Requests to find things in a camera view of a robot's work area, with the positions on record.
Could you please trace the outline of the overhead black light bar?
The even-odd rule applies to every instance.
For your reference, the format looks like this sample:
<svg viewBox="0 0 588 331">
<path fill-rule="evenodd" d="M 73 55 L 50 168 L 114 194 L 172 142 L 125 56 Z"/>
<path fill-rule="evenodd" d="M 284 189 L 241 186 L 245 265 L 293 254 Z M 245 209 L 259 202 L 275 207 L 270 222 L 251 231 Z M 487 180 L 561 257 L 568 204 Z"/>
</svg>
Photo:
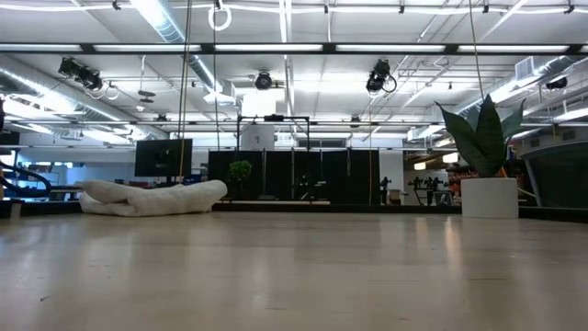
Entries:
<svg viewBox="0 0 588 331">
<path fill-rule="evenodd" d="M 584 44 L 434 44 L 434 43 L 24 43 L 0 42 L 0 53 L 48 54 L 304 54 L 588 56 Z"/>
</svg>

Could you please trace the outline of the white round plant pot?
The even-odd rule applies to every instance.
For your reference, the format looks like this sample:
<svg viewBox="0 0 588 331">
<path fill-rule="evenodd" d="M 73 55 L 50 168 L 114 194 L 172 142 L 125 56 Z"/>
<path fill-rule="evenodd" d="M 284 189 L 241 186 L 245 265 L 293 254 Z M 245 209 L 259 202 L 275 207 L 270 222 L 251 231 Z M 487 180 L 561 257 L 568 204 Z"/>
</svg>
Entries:
<svg viewBox="0 0 588 331">
<path fill-rule="evenodd" d="M 517 182 L 510 177 L 463 179 L 460 182 L 462 216 L 516 219 L 519 217 Z"/>
</svg>

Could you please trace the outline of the green artificial snake plant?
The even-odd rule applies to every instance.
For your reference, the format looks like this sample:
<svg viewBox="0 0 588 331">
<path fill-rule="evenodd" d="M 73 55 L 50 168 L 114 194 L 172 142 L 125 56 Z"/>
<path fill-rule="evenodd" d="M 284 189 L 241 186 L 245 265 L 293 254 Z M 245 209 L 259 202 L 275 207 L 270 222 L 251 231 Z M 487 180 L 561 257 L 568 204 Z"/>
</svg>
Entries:
<svg viewBox="0 0 588 331">
<path fill-rule="evenodd" d="M 521 131 L 526 101 L 504 120 L 496 111 L 495 103 L 487 95 L 478 110 L 473 128 L 461 116 L 445 111 L 436 102 L 443 116 L 446 130 L 452 135 L 460 156 L 478 173 L 479 177 L 495 177 L 506 162 L 507 144 Z"/>
</svg>

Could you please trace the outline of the small green potted tree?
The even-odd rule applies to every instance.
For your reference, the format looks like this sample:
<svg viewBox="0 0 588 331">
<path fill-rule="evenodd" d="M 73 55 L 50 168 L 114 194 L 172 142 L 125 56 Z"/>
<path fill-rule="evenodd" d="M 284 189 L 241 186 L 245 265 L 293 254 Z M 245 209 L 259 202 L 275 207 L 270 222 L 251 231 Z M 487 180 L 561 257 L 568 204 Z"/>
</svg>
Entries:
<svg viewBox="0 0 588 331">
<path fill-rule="evenodd" d="M 232 184 L 233 197 L 237 200 L 243 195 L 245 183 L 251 176 L 252 165 L 247 160 L 238 160 L 229 164 L 228 179 Z"/>
</svg>

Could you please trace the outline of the white checked cloth towel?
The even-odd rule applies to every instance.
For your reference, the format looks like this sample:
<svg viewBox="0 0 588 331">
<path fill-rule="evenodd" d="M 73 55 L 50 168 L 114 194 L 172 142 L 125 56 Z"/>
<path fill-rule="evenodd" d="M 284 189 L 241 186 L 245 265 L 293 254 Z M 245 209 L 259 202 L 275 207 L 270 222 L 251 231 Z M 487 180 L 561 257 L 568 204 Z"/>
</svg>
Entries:
<svg viewBox="0 0 588 331">
<path fill-rule="evenodd" d="M 168 188 L 135 188 L 103 180 L 82 183 L 79 203 L 85 213 L 123 217 L 209 212 L 228 193 L 226 184 L 210 180 Z"/>
</svg>

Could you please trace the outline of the black television screen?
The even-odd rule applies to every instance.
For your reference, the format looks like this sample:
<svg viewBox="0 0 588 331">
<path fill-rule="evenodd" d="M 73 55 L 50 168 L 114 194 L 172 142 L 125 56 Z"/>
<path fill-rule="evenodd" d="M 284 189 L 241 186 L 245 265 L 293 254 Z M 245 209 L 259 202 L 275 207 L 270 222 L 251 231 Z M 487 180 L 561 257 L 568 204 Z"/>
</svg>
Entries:
<svg viewBox="0 0 588 331">
<path fill-rule="evenodd" d="M 135 149 L 135 177 L 189 176 L 192 167 L 192 140 L 138 141 Z"/>
</svg>

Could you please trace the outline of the black partition wall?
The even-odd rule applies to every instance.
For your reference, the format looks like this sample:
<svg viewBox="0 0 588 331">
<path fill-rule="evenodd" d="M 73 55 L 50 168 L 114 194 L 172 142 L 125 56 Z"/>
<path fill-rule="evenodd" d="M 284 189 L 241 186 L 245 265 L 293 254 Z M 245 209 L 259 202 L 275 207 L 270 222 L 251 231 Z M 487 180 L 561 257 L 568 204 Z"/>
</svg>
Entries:
<svg viewBox="0 0 588 331">
<path fill-rule="evenodd" d="M 209 152 L 209 178 L 228 186 L 229 164 L 247 160 L 251 176 L 238 200 L 325 200 L 331 204 L 378 205 L 379 153 L 369 150 Z"/>
</svg>

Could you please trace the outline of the black aluminium table frame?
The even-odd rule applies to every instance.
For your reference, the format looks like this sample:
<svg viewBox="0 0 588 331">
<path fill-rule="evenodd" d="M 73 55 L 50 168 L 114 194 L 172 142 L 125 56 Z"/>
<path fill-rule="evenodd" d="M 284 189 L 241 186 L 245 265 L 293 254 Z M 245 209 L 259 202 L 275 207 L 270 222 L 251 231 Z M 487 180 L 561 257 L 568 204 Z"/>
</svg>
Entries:
<svg viewBox="0 0 588 331">
<path fill-rule="evenodd" d="M 0 201 L 0 219 L 8 219 L 17 205 L 19 216 L 42 216 L 81 213 L 77 201 L 25 202 L 22 200 Z M 459 206 L 376 206 L 376 205 L 321 205 L 294 203 L 216 203 L 213 211 L 226 212 L 308 212 L 308 213 L 378 213 L 378 214 L 461 214 Z M 588 224 L 587 209 L 527 207 L 519 208 L 519 217 L 565 223 Z"/>
</svg>

